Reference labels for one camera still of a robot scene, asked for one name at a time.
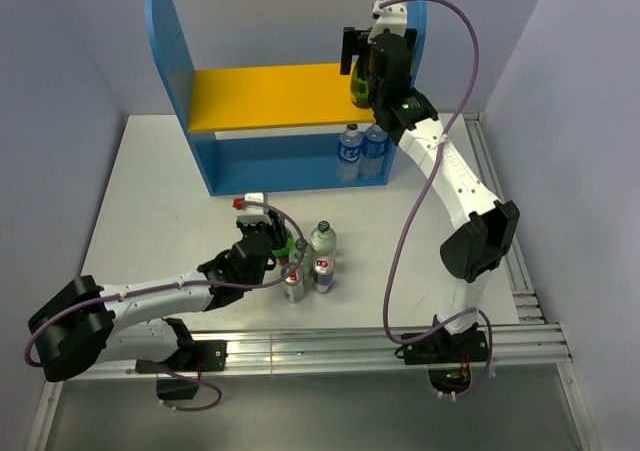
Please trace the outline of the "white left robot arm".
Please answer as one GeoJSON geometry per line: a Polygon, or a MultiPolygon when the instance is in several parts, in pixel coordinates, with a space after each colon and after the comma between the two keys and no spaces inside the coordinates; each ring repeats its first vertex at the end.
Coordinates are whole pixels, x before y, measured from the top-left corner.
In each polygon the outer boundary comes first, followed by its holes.
{"type": "Polygon", "coordinates": [[[344,124],[363,121],[347,92],[350,74],[368,58],[367,34],[345,28],[337,63],[195,71],[180,32],[150,38],[154,59],[191,141],[210,190],[242,195],[242,237],[213,260],[172,282],[101,286],[91,276],[72,280],[29,320],[25,362],[50,382],[71,379],[100,360],[150,360],[183,370],[195,346],[181,315],[228,306],[265,287],[287,221],[264,200],[246,196],[252,186],[282,190],[284,178],[262,169],[248,148],[233,140],[217,148],[214,133],[344,124]]]}

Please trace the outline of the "Red Bull can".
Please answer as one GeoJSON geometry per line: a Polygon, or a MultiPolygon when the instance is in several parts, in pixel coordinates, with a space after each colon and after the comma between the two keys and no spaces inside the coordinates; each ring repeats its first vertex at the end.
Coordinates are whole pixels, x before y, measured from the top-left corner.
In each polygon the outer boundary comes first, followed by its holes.
{"type": "Polygon", "coordinates": [[[329,255],[317,257],[313,263],[313,286],[321,293],[329,293],[332,289],[335,273],[335,260],[329,255]]]}
{"type": "Polygon", "coordinates": [[[288,263],[281,270],[283,278],[283,294],[290,303],[299,303],[306,296],[304,279],[298,270],[294,271],[295,265],[288,263]]]}

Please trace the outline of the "green Perrier glass bottle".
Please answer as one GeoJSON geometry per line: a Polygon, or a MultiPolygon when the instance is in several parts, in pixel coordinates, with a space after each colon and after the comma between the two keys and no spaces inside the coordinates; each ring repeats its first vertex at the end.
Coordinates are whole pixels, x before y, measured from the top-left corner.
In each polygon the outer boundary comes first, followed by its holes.
{"type": "Polygon", "coordinates": [[[366,79],[367,70],[367,60],[364,56],[359,56],[355,61],[350,74],[351,101],[352,104],[359,109],[371,108],[368,98],[368,85],[366,79]]]}

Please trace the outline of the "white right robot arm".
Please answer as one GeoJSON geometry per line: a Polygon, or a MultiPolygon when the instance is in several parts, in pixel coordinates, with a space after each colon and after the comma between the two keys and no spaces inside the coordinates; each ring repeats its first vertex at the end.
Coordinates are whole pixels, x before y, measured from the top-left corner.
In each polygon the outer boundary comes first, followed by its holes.
{"type": "Polygon", "coordinates": [[[472,171],[428,99],[411,84],[414,31],[385,30],[370,44],[367,85],[375,122],[424,172],[424,189],[443,203],[452,234],[440,246],[454,280],[424,335],[404,335],[397,344],[408,364],[485,360],[490,346],[477,317],[491,273],[508,253],[520,212],[502,202],[472,171]]]}

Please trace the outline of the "clear glass bottle green cap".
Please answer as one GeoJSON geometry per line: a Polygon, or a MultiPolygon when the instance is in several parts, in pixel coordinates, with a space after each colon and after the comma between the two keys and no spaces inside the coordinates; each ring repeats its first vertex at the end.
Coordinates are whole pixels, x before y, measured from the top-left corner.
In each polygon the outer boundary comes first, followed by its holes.
{"type": "Polygon", "coordinates": [[[337,234],[328,221],[323,220],[317,224],[311,233],[310,244],[313,249],[313,259],[322,256],[335,257],[337,234]]]}

